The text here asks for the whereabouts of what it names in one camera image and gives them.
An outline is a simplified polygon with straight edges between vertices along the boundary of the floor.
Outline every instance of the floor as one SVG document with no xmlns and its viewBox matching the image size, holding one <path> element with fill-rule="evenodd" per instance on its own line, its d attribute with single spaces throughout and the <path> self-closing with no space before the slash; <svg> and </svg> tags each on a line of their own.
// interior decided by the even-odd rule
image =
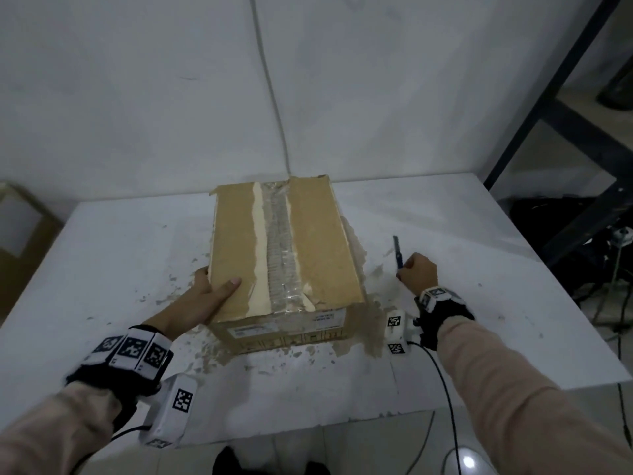
<svg viewBox="0 0 633 475">
<path fill-rule="evenodd" d="M 608 298 L 601 320 L 620 316 L 625 289 L 616 287 Z M 583 303 L 588 317 L 596 311 L 600 294 Z M 633 318 L 633 300 L 627 316 Z M 613 335 L 601 329 L 603 338 Z M 611 342 L 613 350 L 616 342 Z M 623 362 L 633 372 L 633 332 L 623 338 Z M 623 385 L 629 423 L 633 426 L 633 382 Z M 572 392 L 581 409 L 603 424 L 616 437 L 624 440 L 615 386 L 602 386 Z M 418 453 L 426 433 L 430 412 L 345 423 L 327 427 L 287 432 L 236 440 L 231 443 L 245 468 L 265 469 L 271 473 L 300 475 L 308 460 L 325 463 L 332 475 L 402 474 L 407 472 Z M 456 411 L 459 444 L 484 451 L 477 441 L 465 409 Z M 138 447 L 114 457 L 90 462 L 82 472 L 92 474 L 180 475 L 208 474 L 213 461 L 225 443 L 155 450 Z M 453 447 L 450 417 L 447 409 L 437 410 L 425 451 L 412 474 L 440 474 L 445 456 Z"/>
</svg>

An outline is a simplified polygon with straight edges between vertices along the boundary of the tabletop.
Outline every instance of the tabletop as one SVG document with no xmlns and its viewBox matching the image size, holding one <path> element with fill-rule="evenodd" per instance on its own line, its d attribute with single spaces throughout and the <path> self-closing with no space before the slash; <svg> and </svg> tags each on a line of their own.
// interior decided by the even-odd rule
<svg viewBox="0 0 633 475">
<path fill-rule="evenodd" d="M 474 175 L 333 186 L 363 266 L 367 323 L 352 340 L 239 356 L 206 327 L 183 335 L 165 374 L 186 372 L 199 383 L 182 444 L 445 406 L 426 354 L 391 355 L 372 335 L 382 311 L 416 312 L 394 277 L 393 235 L 404 257 L 430 257 L 439 282 L 461 295 L 479 322 L 562 388 L 630 379 Z M 75 209 L 0 329 L 0 428 L 59 390 L 101 337 L 143 321 L 187 289 L 192 272 L 208 264 L 214 209 L 208 194 Z M 131 423 L 140 421 L 142 414 Z"/>
</svg>

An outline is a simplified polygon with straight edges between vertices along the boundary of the pink sleeve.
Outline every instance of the pink sleeve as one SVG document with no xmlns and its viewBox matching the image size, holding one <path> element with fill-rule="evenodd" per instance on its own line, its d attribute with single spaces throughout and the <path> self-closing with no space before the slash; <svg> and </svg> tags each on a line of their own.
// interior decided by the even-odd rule
<svg viewBox="0 0 633 475">
<path fill-rule="evenodd" d="M 70 473 L 85 455 L 107 445 L 120 410 L 111 391 L 68 384 L 0 434 L 0 472 Z"/>
<path fill-rule="evenodd" d="M 633 452 L 477 322 L 447 319 L 437 353 L 504 474 L 633 474 Z"/>
</svg>

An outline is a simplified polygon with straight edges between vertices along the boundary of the brown cardboard box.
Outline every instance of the brown cardboard box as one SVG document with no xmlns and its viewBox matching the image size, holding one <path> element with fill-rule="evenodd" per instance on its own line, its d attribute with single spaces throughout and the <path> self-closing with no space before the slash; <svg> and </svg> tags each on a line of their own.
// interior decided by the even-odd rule
<svg viewBox="0 0 633 475">
<path fill-rule="evenodd" d="M 365 298 L 327 176 L 221 185 L 212 286 L 240 288 L 210 322 L 236 353 L 352 336 Z"/>
<path fill-rule="evenodd" d="M 61 230 L 26 192 L 0 183 L 0 325 Z"/>
</svg>

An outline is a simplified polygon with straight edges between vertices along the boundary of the person's left hand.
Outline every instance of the person's left hand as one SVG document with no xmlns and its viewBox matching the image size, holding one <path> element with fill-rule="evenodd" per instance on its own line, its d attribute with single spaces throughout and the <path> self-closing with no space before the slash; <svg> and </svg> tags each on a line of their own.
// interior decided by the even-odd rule
<svg viewBox="0 0 633 475">
<path fill-rule="evenodd" d="M 214 290 L 209 283 L 207 269 L 199 269 L 194 273 L 194 284 L 189 290 L 143 323 L 158 328 L 170 340 L 176 340 L 185 332 L 207 322 L 220 305 L 233 295 L 241 282 L 240 278 L 233 278 Z"/>
</svg>

